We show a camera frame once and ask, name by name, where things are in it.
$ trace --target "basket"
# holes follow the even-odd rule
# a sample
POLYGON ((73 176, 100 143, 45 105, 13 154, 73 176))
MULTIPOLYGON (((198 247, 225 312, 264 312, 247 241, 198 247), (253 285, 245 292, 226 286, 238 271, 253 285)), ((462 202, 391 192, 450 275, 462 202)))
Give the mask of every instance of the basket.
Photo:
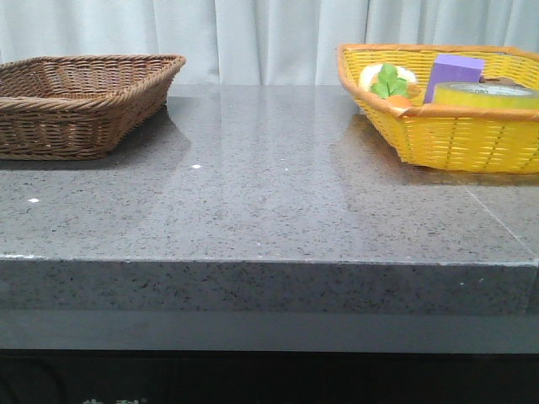
POLYGON ((413 71, 424 92, 440 53, 485 60, 486 77, 539 88, 539 55, 512 47, 341 45, 339 79, 403 162, 475 173, 539 173, 539 111, 422 105, 392 107, 357 82, 363 68, 392 63, 413 71))
POLYGON ((165 103, 177 55, 36 57, 0 65, 0 158, 104 157, 165 103))

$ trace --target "yellow tape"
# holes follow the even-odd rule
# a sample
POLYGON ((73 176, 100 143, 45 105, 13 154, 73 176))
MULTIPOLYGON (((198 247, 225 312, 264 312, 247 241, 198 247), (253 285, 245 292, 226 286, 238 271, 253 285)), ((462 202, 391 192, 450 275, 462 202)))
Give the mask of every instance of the yellow tape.
POLYGON ((441 82, 434 104, 477 108, 539 109, 539 91, 483 82, 441 82))

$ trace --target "purple sponge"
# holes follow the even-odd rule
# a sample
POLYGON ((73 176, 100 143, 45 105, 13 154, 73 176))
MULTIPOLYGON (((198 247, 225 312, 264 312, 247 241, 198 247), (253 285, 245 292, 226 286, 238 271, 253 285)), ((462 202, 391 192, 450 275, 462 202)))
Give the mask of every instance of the purple sponge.
POLYGON ((430 73, 426 103, 431 103, 435 85, 439 82, 478 82, 485 67, 485 61, 459 55, 438 55, 430 73))

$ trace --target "curtain fold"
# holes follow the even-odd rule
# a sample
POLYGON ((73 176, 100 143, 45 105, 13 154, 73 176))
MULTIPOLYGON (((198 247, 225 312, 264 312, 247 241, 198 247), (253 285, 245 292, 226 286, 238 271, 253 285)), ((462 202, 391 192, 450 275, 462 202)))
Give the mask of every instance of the curtain fold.
POLYGON ((340 43, 539 51, 537 0, 0 0, 0 57, 178 53, 179 83, 338 84, 340 43))

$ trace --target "gray countertop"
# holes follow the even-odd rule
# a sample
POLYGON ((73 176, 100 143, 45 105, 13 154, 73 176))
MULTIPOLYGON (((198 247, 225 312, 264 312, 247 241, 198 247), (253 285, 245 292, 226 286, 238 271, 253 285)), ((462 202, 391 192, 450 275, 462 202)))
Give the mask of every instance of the gray countertop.
POLYGON ((104 159, 0 162, 0 309, 533 315, 538 185, 403 164, 342 88, 173 87, 104 159))

